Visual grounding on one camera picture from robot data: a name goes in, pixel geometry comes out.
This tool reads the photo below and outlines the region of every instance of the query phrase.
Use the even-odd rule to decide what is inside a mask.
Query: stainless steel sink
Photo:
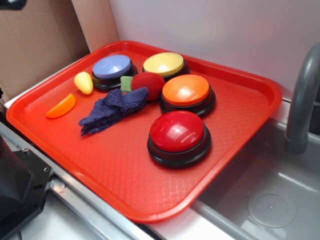
[[[320,138],[293,155],[285,130],[270,119],[192,208],[235,239],[320,239]]]

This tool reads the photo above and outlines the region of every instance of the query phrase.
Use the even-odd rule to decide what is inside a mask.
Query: faucet
[[[320,135],[320,42],[307,53],[293,91],[284,149],[291,154],[307,150],[311,132]]]

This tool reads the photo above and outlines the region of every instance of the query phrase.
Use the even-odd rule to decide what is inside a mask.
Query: blue button
[[[126,73],[131,68],[130,58],[125,55],[112,55],[102,58],[93,66],[93,74],[100,79],[112,79]]]

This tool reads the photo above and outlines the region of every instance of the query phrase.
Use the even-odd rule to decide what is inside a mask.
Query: red tray
[[[183,55],[192,74],[203,76],[216,105],[203,118],[212,135],[205,160],[186,169],[167,169],[149,156],[147,140],[161,115],[158,102],[127,116],[101,133],[81,137],[78,122],[106,93],[81,93],[77,73],[92,72],[108,55],[127,55],[142,71],[144,61],[164,49],[133,41],[106,45],[30,90],[8,109],[7,120],[60,166],[108,204],[137,223],[155,223],[186,209],[232,157],[268,120],[282,101],[278,85],[264,77]],[[69,93],[76,105],[49,119],[46,112]]]

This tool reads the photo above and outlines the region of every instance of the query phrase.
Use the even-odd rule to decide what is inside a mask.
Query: sink drain
[[[282,228],[296,217],[297,207],[292,197],[277,188],[255,192],[248,200],[250,216],[267,228]]]

